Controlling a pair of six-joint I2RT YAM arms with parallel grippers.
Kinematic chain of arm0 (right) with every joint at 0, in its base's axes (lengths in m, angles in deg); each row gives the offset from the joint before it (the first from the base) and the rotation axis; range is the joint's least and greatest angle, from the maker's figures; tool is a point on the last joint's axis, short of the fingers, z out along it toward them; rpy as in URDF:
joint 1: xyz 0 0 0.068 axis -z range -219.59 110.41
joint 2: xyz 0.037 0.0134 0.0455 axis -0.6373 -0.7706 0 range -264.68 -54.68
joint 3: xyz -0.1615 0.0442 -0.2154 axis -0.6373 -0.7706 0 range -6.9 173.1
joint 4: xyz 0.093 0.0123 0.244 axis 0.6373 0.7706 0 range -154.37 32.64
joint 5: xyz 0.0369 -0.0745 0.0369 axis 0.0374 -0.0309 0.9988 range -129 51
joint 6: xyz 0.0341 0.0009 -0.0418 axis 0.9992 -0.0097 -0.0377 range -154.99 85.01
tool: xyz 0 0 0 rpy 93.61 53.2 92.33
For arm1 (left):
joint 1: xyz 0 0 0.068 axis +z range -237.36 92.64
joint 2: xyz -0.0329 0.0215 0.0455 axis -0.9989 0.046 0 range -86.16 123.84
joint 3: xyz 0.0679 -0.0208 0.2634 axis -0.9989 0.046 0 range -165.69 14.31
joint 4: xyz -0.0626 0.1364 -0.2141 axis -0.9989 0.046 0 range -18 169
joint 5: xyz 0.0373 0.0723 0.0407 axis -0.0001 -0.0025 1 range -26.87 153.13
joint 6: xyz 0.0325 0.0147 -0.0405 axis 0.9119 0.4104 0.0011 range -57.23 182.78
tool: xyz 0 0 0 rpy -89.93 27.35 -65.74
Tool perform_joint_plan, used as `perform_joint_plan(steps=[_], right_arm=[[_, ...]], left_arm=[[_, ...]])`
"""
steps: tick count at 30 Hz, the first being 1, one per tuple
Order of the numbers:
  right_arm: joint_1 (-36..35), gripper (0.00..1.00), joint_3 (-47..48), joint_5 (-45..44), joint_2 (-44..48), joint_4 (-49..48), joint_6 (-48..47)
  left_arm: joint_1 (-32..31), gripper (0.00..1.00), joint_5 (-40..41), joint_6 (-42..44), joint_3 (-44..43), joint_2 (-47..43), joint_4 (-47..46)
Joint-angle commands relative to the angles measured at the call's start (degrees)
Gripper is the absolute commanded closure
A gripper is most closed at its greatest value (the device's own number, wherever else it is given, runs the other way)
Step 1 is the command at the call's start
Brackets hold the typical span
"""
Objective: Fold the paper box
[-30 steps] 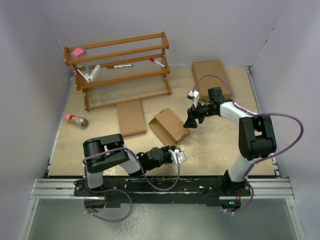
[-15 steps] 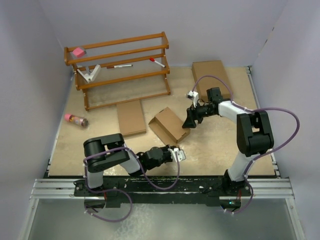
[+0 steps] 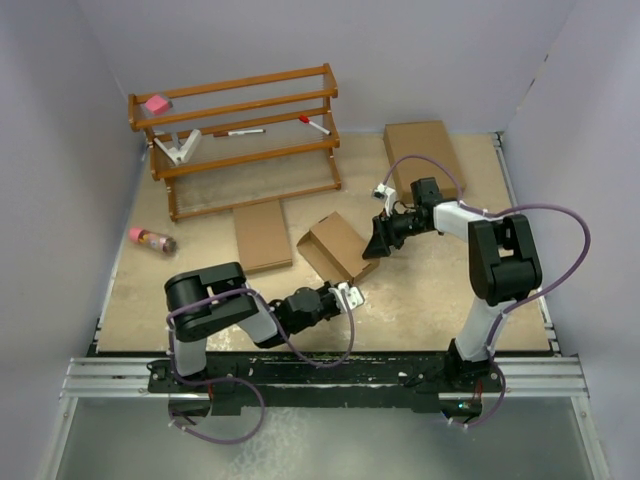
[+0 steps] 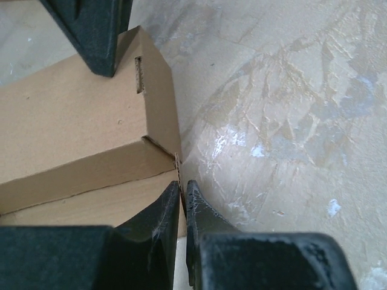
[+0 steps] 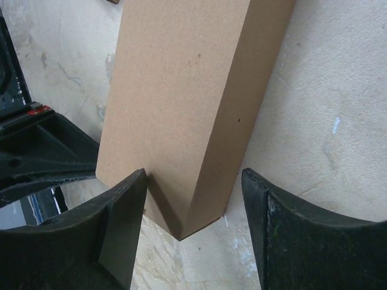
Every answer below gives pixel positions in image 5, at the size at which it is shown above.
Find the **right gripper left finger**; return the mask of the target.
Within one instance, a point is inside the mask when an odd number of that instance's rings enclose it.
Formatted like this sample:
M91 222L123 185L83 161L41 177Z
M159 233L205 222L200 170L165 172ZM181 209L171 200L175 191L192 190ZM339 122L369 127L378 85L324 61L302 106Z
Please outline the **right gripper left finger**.
M1 288L129 289L146 194L138 169L37 226L1 231Z

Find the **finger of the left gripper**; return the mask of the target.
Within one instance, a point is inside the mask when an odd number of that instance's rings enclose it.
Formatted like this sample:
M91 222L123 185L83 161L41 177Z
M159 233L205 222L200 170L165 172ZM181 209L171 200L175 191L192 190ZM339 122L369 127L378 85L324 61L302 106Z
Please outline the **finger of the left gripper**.
M1 109L1 206L95 177L99 144L49 106Z

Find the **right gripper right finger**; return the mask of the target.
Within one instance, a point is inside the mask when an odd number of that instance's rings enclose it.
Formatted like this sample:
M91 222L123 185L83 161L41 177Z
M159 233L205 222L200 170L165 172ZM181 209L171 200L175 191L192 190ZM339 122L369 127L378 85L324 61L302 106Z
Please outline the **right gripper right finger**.
M386 222L326 210L250 168L241 185L262 289L386 288Z

